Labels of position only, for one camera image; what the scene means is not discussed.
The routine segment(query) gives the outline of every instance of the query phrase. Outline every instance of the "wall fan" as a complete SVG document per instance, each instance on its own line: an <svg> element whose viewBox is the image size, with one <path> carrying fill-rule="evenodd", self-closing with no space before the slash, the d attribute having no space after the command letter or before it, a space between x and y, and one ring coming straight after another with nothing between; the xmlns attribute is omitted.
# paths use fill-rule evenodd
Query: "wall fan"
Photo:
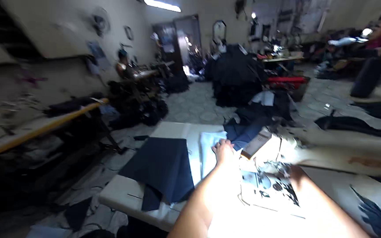
<svg viewBox="0 0 381 238"><path fill-rule="evenodd" d="M110 31L111 24L108 13L105 9L96 8L91 15L92 27L95 29L98 36L102 37Z"/></svg>

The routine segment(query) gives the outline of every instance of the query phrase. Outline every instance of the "hand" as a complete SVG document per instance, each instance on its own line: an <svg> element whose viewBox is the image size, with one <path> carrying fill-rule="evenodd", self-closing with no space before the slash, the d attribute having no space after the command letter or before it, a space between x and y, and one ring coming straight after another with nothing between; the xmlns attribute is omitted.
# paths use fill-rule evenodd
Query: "hand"
<svg viewBox="0 0 381 238"><path fill-rule="evenodd" d="M213 147L215 156L217 158L217 165L233 164L236 159L237 152L233 149L233 144L229 140L221 139L220 142Z"/></svg>
<svg viewBox="0 0 381 238"><path fill-rule="evenodd" d="M292 165L290 167L290 170L291 170L290 181L292 183L292 187L294 191L298 192L301 189L301 181L304 180L304 178L309 178L309 177L305 173L305 171L302 170L301 167L297 165Z"/></svg>

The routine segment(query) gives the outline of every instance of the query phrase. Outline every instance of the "doorway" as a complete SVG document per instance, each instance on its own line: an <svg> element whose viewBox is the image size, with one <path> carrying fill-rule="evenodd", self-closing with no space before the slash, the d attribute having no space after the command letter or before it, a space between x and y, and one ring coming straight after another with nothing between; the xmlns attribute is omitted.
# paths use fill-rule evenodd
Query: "doorway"
<svg viewBox="0 0 381 238"><path fill-rule="evenodd" d="M172 22L155 24L162 59L174 61L173 73L190 68L195 58L201 58L201 34L198 15L174 19Z"/></svg>

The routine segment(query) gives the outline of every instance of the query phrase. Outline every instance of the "forearm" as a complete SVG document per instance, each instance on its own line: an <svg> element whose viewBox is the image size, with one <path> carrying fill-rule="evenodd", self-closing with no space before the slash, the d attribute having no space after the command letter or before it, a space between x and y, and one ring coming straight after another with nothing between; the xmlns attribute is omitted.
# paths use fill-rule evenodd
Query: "forearm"
<svg viewBox="0 0 381 238"><path fill-rule="evenodd" d="M207 237L215 211L221 209L222 201L231 193L230 186L235 176L225 166L228 165L216 166L198 184L168 235L169 238Z"/></svg>
<svg viewBox="0 0 381 238"><path fill-rule="evenodd" d="M307 221L314 222L322 237L369 237L335 201L327 196L307 175L291 179Z"/></svg>

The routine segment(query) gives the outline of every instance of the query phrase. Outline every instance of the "mirror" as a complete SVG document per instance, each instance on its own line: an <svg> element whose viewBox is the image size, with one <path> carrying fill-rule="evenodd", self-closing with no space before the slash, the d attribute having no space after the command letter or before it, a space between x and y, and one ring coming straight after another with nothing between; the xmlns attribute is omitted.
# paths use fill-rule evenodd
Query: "mirror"
<svg viewBox="0 0 381 238"><path fill-rule="evenodd" d="M124 31L126 32L126 36L129 40L134 40L135 38L133 37L133 31L130 27L124 26Z"/></svg>
<svg viewBox="0 0 381 238"><path fill-rule="evenodd" d="M226 39L226 24L222 20L218 20L213 25L213 40L216 43Z"/></svg>

